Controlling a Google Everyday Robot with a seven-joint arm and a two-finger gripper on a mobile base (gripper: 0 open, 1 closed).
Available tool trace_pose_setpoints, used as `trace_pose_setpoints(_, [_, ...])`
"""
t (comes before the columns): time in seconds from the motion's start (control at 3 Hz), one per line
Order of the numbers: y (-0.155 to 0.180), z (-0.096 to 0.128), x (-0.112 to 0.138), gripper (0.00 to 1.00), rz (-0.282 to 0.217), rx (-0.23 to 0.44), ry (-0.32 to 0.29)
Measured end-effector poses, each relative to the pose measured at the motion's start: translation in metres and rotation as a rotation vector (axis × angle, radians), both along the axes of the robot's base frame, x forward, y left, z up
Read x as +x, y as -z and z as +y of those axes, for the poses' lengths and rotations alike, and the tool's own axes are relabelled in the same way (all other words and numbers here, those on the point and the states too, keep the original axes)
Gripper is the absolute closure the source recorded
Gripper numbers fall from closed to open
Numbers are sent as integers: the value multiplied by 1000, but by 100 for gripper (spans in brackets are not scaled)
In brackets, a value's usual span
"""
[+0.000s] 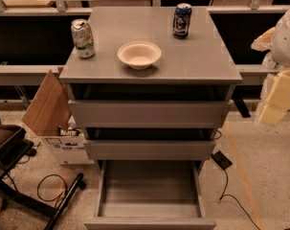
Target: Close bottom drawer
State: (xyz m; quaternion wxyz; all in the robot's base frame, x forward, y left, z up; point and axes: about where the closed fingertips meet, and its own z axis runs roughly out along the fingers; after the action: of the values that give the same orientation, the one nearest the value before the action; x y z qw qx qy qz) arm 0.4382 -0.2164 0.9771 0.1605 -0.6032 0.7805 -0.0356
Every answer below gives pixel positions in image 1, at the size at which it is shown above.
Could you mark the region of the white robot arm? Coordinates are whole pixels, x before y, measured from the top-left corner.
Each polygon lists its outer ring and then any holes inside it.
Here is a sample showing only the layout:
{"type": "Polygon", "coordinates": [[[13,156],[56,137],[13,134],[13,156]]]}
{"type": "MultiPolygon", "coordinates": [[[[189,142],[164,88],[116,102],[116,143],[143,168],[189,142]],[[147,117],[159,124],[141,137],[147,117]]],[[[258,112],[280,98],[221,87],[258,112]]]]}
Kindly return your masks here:
{"type": "Polygon", "coordinates": [[[257,108],[257,126],[268,129],[276,126],[290,110],[290,8],[278,21],[251,44],[256,51],[266,51],[262,64],[279,64],[284,67],[275,76],[264,81],[261,101],[257,108]]]}

